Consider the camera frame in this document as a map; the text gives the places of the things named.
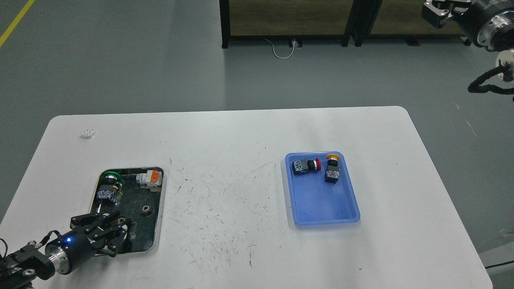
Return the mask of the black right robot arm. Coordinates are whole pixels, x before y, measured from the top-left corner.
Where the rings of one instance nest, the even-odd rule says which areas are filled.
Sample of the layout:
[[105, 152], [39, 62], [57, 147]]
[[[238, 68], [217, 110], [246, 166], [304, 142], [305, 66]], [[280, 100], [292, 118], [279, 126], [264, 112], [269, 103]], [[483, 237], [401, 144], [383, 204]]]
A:
[[494, 68], [472, 81], [470, 93], [513, 95], [513, 88], [502, 88], [484, 82], [498, 76], [513, 83], [514, 2], [512, 0], [426, 0], [422, 18], [434, 28], [456, 22], [465, 37], [478, 48], [498, 52]]

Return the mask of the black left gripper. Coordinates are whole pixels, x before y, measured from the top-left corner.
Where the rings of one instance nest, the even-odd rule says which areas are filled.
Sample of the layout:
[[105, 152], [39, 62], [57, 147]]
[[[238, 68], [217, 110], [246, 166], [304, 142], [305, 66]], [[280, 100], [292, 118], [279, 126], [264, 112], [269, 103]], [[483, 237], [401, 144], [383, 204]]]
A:
[[114, 258], [121, 251], [133, 251], [136, 225], [120, 212], [73, 216], [70, 227], [75, 229], [45, 245], [45, 255], [57, 273], [68, 275], [94, 256]]

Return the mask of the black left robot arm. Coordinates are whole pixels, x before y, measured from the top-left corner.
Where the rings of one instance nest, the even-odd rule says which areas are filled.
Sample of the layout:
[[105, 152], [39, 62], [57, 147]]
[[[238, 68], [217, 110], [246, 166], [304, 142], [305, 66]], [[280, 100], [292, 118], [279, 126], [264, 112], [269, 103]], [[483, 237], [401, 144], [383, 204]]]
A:
[[70, 218], [70, 230], [50, 230], [40, 241], [1, 256], [2, 289], [29, 289], [33, 280], [69, 275], [94, 256], [116, 257], [128, 239], [132, 218], [119, 210]]

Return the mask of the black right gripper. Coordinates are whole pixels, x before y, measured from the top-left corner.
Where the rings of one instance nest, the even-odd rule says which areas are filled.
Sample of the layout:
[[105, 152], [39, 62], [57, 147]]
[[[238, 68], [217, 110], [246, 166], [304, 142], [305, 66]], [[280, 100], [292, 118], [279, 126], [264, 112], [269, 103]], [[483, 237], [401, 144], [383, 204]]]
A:
[[495, 0], [476, 0], [464, 12], [453, 9], [457, 0], [426, 0], [422, 7], [422, 18], [434, 28], [442, 28], [449, 22], [457, 22], [461, 31], [472, 41], [495, 14]]

